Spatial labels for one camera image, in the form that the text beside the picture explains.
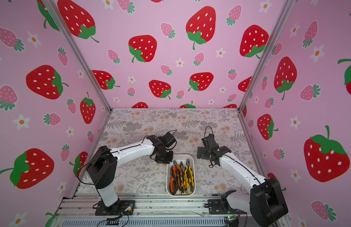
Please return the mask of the yellow black handled pliers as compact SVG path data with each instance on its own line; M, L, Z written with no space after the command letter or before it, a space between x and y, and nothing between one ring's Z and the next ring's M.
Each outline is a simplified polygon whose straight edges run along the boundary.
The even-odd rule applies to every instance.
M186 165L184 168L184 185L183 188L185 190L186 195L191 195L194 193L195 182L193 170L191 168L190 159L186 160Z

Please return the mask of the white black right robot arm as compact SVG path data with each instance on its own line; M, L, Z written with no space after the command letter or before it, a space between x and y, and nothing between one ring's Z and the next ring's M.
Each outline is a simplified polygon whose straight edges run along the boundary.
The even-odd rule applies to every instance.
M222 214L231 214L238 210L251 214L261 227L268 227L288 214L280 183L274 178L266 178L243 164L229 148L222 146L211 150L199 147L197 158L218 165L231 173L248 190L247 194L235 190L228 191L211 209Z

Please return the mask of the orange handled pliers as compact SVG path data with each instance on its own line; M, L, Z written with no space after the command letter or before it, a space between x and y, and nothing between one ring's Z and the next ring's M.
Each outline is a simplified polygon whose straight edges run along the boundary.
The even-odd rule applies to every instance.
M176 164L178 164L175 160L173 160L173 165L170 167L170 178L169 178L169 185L168 189L171 195L180 194L178 188L178 181L177 181L177 173L176 173Z

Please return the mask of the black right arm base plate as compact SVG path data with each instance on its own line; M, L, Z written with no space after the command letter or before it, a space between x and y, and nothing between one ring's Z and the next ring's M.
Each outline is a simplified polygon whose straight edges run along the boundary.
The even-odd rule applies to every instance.
M226 200L223 199L210 199L204 205L211 215L243 215L246 212L239 209L232 209Z

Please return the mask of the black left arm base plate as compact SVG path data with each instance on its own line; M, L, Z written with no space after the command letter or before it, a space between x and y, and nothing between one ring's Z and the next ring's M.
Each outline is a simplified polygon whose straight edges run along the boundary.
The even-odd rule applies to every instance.
M95 216L131 216L135 207L134 200L118 200L110 207L106 207L103 201L100 201L96 207Z

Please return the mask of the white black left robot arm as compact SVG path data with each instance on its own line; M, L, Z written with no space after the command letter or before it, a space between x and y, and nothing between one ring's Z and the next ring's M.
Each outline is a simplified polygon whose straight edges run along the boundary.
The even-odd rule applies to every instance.
M86 171L105 208L120 206L120 199L113 187L118 167L143 156L154 158L158 164L170 164L173 161L173 149L176 143L175 137L167 132L164 136L145 136L140 142L124 147L100 147L86 167Z

